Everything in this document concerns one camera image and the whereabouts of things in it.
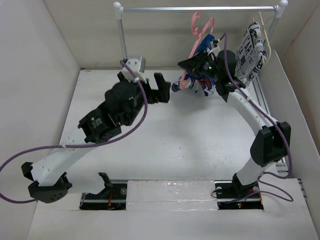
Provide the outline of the pink plastic hanger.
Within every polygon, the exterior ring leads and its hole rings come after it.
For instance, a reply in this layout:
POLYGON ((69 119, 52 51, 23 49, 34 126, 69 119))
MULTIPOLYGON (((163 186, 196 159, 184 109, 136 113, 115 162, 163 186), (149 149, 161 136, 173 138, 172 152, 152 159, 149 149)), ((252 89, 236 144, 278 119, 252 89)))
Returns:
MULTIPOLYGON (((215 18, 212 17, 204 25, 202 30, 199 31, 199 28, 196 27, 196 20, 199 19, 199 18, 200 18, 200 13, 199 12, 195 12, 193 14, 192 18, 191 18, 191 33, 196 36, 196 41, 195 41, 195 43, 194 43, 194 45, 192 47, 192 50, 191 50, 191 52, 189 54, 189 58, 191 58, 194 55, 197 47, 199 46, 200 42, 202 41, 202 38, 204 37, 206 31, 209 29, 209 33, 212 34, 213 30, 214 30, 215 18)), ((189 79, 185 80, 186 74, 187 74, 187 71, 184 70, 183 74, 181 76, 181 79, 180 79, 180 83, 179 83, 179 87, 180 87, 181 90, 184 90, 188 86, 188 84, 190 82, 189 79)))

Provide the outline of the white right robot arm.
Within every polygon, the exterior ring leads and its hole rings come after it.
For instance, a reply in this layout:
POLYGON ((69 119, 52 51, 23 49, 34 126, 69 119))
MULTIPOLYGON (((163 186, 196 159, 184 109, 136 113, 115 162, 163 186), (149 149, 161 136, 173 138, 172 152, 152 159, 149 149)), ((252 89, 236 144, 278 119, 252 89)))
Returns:
POLYGON ((255 134, 249 160, 227 187, 234 197, 243 197, 269 165, 288 155, 291 126, 271 117, 251 98, 245 84, 235 77, 237 60, 232 51, 214 55, 202 50, 177 65, 197 78, 213 80, 218 95, 238 111, 255 134))

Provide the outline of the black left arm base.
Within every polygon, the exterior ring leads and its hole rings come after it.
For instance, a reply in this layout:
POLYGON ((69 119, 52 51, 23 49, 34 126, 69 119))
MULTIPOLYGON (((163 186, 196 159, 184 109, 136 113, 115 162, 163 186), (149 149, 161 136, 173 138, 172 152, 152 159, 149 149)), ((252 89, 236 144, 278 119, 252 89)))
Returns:
POLYGON ((104 189, 99 193, 82 193, 79 209, 84 211, 122 211, 126 210, 128 181, 111 181, 109 176, 100 172, 104 189))

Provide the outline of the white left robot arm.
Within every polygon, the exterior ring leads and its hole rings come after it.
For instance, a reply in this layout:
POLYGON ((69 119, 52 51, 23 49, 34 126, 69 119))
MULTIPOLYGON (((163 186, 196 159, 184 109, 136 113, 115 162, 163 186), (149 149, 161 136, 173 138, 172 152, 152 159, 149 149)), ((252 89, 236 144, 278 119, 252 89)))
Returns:
POLYGON ((123 139, 121 127, 131 126, 144 106, 169 102, 171 83, 165 81, 161 73, 153 76, 157 89, 151 89, 148 81, 129 82, 119 72, 119 81, 105 92, 104 101, 79 121, 65 145, 37 162, 25 162, 21 170, 23 176, 32 181, 28 186, 30 197, 47 204, 68 193, 109 198, 114 185, 105 172, 98 171, 86 178, 72 175, 68 169, 93 149, 115 142, 116 136, 123 139))

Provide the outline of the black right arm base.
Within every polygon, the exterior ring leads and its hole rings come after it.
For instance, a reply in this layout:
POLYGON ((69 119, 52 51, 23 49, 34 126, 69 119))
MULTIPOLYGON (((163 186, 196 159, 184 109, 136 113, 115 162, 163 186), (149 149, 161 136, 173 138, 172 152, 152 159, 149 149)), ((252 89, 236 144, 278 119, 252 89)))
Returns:
POLYGON ((242 185, 237 175, 232 180, 215 180, 211 196, 217 199, 218 210, 263 210, 261 196, 255 193, 258 182, 242 185))

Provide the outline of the blue white red patterned trousers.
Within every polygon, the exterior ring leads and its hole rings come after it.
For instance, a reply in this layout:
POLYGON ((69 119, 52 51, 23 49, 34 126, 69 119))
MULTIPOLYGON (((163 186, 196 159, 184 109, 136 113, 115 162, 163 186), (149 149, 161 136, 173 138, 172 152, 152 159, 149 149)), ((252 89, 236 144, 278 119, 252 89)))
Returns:
MULTIPOLYGON (((216 40, 215 37, 211 33, 208 33, 201 40, 200 44, 198 45, 197 49, 195 50, 193 57, 196 54, 198 54, 199 52, 202 52, 202 51, 208 52, 209 50, 211 50, 214 40, 216 40)), ((211 53, 211 56, 213 57, 214 61, 216 61, 217 55, 211 53)), ((196 85, 195 93, 198 92, 198 88, 200 86, 206 97, 214 94, 213 87, 214 87, 215 83, 212 78, 205 76, 205 75, 203 75, 201 77, 196 77, 196 76, 192 75, 191 73, 187 72, 185 75, 185 80, 187 80, 187 79, 190 80, 187 87, 186 87, 187 89, 192 89, 194 87, 194 85, 196 85)))

